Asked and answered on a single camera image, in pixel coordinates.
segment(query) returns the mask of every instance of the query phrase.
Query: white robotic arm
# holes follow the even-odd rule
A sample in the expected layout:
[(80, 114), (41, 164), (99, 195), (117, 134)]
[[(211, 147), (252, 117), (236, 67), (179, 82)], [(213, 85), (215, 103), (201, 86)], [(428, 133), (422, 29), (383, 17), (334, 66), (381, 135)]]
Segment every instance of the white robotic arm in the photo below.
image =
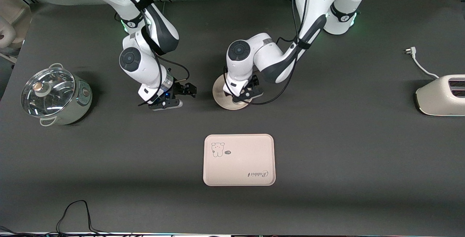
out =
[[(361, 1), (295, 0), (295, 6), (301, 20), (299, 38), (294, 38), (284, 53), (267, 33), (259, 33), (248, 40), (237, 40), (231, 43), (226, 55), (228, 74), (225, 78), (226, 81), (222, 83), (222, 91), (225, 96), (232, 95), (230, 96), (232, 102), (240, 104), (241, 107), (231, 106), (228, 100), (219, 98), (221, 94), (216, 86), (221, 84), (223, 76), (220, 76), (214, 85), (216, 102), (226, 109), (238, 109), (247, 105), (244, 101), (250, 102), (251, 99), (261, 96), (263, 91), (257, 88), (257, 78), (252, 75), (254, 65), (267, 82), (280, 83), (284, 81), (291, 74), (296, 61), (310, 47), (321, 30), (325, 29), (330, 32), (337, 28), (334, 34), (342, 34), (349, 29), (355, 17), (355, 10)], [(329, 25), (326, 28), (327, 17), (330, 16), (331, 8), (336, 5), (342, 7), (334, 9), (334, 13), (337, 15), (333, 13), (332, 26)]]
[(103, 0), (115, 9), (129, 35), (123, 40), (120, 66), (141, 83), (138, 94), (156, 111), (182, 106), (175, 95), (195, 96), (196, 87), (180, 85), (157, 57), (176, 49), (179, 35), (153, 0)]

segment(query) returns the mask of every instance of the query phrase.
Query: pot handle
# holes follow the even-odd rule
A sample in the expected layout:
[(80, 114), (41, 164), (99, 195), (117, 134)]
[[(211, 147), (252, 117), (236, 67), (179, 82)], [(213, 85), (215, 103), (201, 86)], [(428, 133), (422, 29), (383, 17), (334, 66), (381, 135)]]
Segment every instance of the pot handle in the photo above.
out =
[(54, 124), (57, 120), (58, 120), (57, 116), (53, 116), (50, 118), (40, 118), (40, 125), (47, 127), (47, 126)]
[(54, 64), (50, 65), (48, 68), (53, 68), (53, 67), (55, 67), (55, 65), (60, 65), (59, 68), (63, 68), (63, 65), (61, 63), (54, 63)]

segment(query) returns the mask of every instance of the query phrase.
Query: bear drawing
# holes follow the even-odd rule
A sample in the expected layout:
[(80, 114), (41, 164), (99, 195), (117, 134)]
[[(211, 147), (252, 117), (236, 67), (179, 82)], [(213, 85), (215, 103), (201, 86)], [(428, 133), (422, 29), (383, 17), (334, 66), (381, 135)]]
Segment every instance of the bear drawing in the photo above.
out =
[(211, 150), (213, 151), (213, 157), (223, 156), (223, 151), (225, 150), (224, 142), (213, 142), (211, 143)]

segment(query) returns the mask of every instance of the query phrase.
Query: pot control panel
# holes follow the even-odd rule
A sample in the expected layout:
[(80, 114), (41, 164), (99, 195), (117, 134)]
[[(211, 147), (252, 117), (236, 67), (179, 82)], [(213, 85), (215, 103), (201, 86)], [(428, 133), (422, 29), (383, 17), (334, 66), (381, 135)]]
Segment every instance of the pot control panel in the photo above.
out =
[(90, 89), (90, 86), (88, 83), (85, 81), (79, 80), (79, 95), (78, 98), (78, 104), (80, 106), (86, 106), (90, 102), (90, 98), (92, 95), (92, 91)]

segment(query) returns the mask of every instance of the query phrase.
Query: dark gray tabletop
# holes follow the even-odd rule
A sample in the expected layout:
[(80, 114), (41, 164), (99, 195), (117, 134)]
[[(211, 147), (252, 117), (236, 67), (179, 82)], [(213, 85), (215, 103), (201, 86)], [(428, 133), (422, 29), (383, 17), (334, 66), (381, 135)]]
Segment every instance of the dark gray tabletop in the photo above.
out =
[[(228, 45), (260, 32), (292, 38), (290, 9), (166, 4), (181, 37), (166, 58), (188, 66), (199, 93), (153, 112), (137, 107), (139, 84), (118, 65), (125, 33), (111, 7), (40, 7), (0, 103), (0, 224), (48, 232), (86, 199), (93, 225), (109, 232), (464, 236), (465, 119), (415, 109), (413, 93), (431, 79), (402, 54), (415, 45), (431, 72), (465, 73), (459, 0), (364, 0), (347, 34), (319, 36), (277, 101), (217, 106), (211, 86)], [(23, 85), (51, 63), (91, 84), (78, 123), (43, 128), (21, 108)], [(263, 84), (257, 101), (281, 85)], [(274, 137), (274, 185), (206, 186), (205, 137), (248, 133)], [(63, 230), (86, 231), (83, 205), (68, 216)]]

